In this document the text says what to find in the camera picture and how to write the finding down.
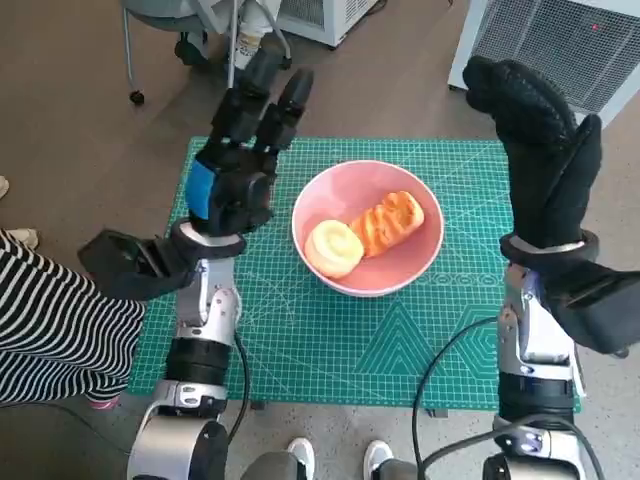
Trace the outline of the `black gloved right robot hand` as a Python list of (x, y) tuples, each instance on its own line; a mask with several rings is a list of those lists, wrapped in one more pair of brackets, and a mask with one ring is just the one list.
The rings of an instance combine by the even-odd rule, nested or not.
[(508, 158), (514, 233), (546, 249), (581, 241), (602, 163), (602, 123), (576, 121), (560, 89), (513, 60), (469, 59), (466, 100), (491, 117)]

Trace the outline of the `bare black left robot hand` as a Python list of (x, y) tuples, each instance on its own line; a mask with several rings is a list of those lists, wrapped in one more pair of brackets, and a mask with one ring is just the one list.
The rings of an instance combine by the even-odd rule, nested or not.
[(298, 69), (273, 103), (270, 88), (279, 69), (276, 55), (259, 51), (214, 114), (185, 189), (190, 222), (201, 234), (244, 234), (272, 217), (278, 156), (297, 134), (314, 82), (312, 70)]

